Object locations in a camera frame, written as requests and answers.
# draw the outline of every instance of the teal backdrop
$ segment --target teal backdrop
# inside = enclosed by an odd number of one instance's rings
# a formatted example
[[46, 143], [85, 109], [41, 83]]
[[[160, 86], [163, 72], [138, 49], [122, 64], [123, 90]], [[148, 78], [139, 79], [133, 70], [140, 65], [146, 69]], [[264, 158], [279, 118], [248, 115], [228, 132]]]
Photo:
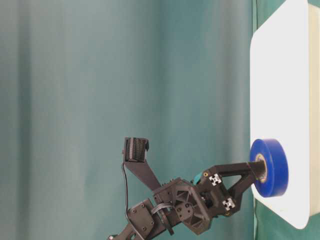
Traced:
[[[253, 0], [253, 31], [260, 27], [284, 0]], [[309, 0], [310, 4], [320, 7], [319, 0]], [[256, 240], [318, 240], [320, 236], [320, 214], [309, 219], [303, 230], [298, 230], [273, 213], [259, 201], [255, 201]]]
[[[124, 137], [161, 183], [248, 160], [251, 0], [2, 0], [0, 238], [104, 240], [126, 225]], [[151, 196], [132, 174], [129, 204]], [[253, 198], [196, 236], [253, 238]]]

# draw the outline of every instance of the blue roll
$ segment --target blue roll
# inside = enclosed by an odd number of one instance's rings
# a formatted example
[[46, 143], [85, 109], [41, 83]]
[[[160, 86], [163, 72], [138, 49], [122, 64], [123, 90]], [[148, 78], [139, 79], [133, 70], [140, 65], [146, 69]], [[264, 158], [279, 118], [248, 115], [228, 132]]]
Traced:
[[288, 187], [289, 171], [286, 154], [275, 139], [257, 139], [250, 151], [250, 162], [264, 161], [265, 175], [254, 185], [262, 197], [283, 195]]

